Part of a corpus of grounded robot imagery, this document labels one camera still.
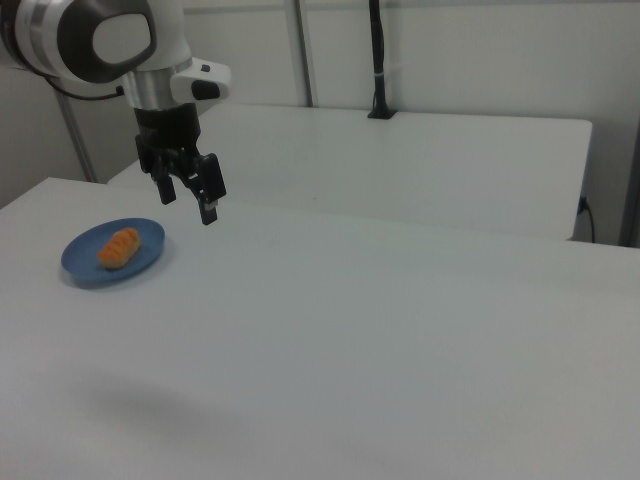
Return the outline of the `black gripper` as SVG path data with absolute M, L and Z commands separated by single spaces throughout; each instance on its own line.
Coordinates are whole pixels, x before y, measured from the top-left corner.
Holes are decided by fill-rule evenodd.
M 161 203 L 176 200 L 169 170 L 163 160 L 177 161 L 179 178 L 198 202 L 203 225 L 218 218 L 217 205 L 227 194 L 216 154 L 200 155 L 196 143 L 201 129 L 194 103 L 166 110 L 134 110 L 139 134 L 136 148 L 141 169 L 150 174 Z

